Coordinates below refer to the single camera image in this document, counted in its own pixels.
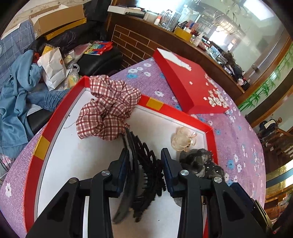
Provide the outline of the grey sheer scrunchie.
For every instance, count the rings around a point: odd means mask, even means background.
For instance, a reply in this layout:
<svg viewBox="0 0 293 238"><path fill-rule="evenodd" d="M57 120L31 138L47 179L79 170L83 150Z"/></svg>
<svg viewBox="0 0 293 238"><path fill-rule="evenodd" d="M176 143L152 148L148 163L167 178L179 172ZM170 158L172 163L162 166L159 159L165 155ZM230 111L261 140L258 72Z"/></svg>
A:
<svg viewBox="0 0 293 238"><path fill-rule="evenodd" d="M213 154L205 149L191 149L188 152L181 151L179 162L182 169L189 171L198 178L213 179L225 178L224 170L213 162Z"/></svg>

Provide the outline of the large black hair claw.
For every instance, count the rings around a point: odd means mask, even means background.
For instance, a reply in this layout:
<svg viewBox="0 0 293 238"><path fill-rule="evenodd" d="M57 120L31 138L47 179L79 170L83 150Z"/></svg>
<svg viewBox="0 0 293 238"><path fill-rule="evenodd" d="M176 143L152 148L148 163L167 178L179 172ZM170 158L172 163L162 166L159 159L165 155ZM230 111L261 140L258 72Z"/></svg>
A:
<svg viewBox="0 0 293 238"><path fill-rule="evenodd" d="M126 129L126 135L125 146L130 149L132 159L127 166L123 196L112 219L115 224L125 220L131 211L138 223L156 196L166 191L161 160L132 131Z"/></svg>

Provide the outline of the clear plastic hair claw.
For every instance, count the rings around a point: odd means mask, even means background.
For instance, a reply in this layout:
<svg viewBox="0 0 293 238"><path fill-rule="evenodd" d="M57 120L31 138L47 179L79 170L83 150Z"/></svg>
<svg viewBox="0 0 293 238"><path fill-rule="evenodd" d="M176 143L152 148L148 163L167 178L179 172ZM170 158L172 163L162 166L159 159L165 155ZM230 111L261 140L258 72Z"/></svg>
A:
<svg viewBox="0 0 293 238"><path fill-rule="evenodd" d="M190 131L186 127L180 127L171 140L172 148L176 151L187 151L190 146L195 146L197 142L197 132Z"/></svg>

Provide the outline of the red plaid scrunchie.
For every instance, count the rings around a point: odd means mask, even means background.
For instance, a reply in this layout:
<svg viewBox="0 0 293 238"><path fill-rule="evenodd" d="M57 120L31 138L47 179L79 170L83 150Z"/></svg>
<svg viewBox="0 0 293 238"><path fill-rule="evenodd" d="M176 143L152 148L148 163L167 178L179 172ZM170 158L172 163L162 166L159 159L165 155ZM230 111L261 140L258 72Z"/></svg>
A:
<svg viewBox="0 0 293 238"><path fill-rule="evenodd" d="M80 110L76 121L78 137L95 136L105 141L117 139L130 127L124 120L131 116L141 99L141 92L107 75L91 76L89 89L95 98Z"/></svg>

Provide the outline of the red jewelry tray box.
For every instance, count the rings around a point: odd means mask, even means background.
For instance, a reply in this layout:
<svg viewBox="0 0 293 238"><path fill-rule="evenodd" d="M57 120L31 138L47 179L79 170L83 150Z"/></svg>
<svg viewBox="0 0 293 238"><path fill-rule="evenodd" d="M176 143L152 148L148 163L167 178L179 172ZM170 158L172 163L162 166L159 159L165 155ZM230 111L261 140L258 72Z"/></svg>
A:
<svg viewBox="0 0 293 238"><path fill-rule="evenodd" d="M70 178L92 178L107 169L121 153L122 139L105 141L98 137L78 137L75 122L81 108L92 98L89 79L84 77L66 95L41 132L33 150L24 192L27 230ZM151 97L141 97L127 123L156 156L167 148L171 157L178 159L179 153L172 148L171 139L180 127L197 132L196 148L217 155L210 126ZM113 227L113 233L115 237L177 237L179 219L180 207L164 192L151 203L140 222L136 223L129 216Z"/></svg>

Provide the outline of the purple floral bedspread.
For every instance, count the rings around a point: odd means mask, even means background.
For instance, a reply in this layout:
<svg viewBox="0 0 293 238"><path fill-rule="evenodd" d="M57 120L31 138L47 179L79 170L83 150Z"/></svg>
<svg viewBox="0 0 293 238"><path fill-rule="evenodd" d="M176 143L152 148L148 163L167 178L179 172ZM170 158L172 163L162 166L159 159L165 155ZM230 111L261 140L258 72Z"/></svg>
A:
<svg viewBox="0 0 293 238"><path fill-rule="evenodd" d="M112 76L141 91L141 99L125 120L130 131L160 158L167 148L179 158L171 141L177 130L196 134L195 148L212 152L224 170L223 182L239 183L246 193L265 203L266 176L261 143L230 96L206 73L190 79L190 87L200 87L200 104L207 114L187 115L180 110L163 73L154 59L147 59ZM210 93L220 97L220 113L210 106ZM105 141L96 136L81 139L76 122L85 104L94 99L89 79L84 78L65 96L49 122L19 154L1 186L1 214L4 223L19 237L25 237L34 221L72 177L90 179L118 159L121 138Z"/></svg>

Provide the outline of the red box lid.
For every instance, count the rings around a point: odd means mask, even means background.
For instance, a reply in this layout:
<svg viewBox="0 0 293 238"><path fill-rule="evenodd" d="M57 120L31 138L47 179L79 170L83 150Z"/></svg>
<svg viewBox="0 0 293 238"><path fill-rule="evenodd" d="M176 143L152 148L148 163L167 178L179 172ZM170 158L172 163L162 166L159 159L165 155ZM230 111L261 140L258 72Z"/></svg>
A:
<svg viewBox="0 0 293 238"><path fill-rule="evenodd" d="M229 110L228 99L201 66L160 48L154 51L153 59L182 111L187 114L223 114Z"/></svg>

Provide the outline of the blue denim clothing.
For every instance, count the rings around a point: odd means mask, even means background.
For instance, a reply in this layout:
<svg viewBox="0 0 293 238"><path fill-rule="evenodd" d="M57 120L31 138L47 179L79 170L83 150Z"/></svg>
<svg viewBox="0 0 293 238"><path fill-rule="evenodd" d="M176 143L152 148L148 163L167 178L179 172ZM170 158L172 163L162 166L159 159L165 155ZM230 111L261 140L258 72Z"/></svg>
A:
<svg viewBox="0 0 293 238"><path fill-rule="evenodd" d="M11 65L9 81L1 90L1 154L11 159L17 158L34 136L26 118L28 105L53 112L68 93L68 90L35 92L43 68L33 58L33 50L18 56Z"/></svg>

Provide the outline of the colourful snack packet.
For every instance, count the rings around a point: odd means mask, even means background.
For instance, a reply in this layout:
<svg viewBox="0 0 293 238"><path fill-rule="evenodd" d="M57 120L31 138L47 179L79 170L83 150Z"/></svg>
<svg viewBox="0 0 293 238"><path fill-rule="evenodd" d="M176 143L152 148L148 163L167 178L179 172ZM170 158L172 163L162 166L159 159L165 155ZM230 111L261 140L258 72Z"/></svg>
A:
<svg viewBox="0 0 293 238"><path fill-rule="evenodd" d="M106 41L95 41L92 43L89 49L87 49L84 54L86 55L102 55L113 48L112 42Z"/></svg>

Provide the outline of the yellow box on shelf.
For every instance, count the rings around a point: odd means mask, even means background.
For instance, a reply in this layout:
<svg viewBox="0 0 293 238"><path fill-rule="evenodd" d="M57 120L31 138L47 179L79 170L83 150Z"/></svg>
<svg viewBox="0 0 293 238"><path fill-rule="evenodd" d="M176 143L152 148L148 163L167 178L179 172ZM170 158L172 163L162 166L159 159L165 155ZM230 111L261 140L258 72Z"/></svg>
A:
<svg viewBox="0 0 293 238"><path fill-rule="evenodd" d="M174 30L174 34L181 38L182 40L185 40L187 42L190 41L192 35L190 33L188 33L187 31L181 29L180 27L176 27L175 30Z"/></svg>

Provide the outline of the wooden headboard shelf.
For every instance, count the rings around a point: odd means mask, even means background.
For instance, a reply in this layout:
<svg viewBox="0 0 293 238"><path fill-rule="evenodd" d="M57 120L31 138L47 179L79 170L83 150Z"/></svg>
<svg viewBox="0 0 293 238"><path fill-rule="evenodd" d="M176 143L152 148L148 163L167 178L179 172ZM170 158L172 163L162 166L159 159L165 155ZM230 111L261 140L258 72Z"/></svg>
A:
<svg viewBox="0 0 293 238"><path fill-rule="evenodd" d="M207 53L154 24L132 16L109 13L107 39L122 52L121 69L149 59L156 48L161 48L199 64L233 100L244 94L244 90Z"/></svg>

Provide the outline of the cardboard box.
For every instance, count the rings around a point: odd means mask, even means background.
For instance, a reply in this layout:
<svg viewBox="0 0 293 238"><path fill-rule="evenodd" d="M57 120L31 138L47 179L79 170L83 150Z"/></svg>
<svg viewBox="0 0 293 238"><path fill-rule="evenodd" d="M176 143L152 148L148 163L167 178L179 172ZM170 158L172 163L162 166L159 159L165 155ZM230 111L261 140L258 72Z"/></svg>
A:
<svg viewBox="0 0 293 238"><path fill-rule="evenodd" d="M68 29L85 24L84 6L59 4L29 16L33 25L34 38L44 36L46 40L60 35Z"/></svg>

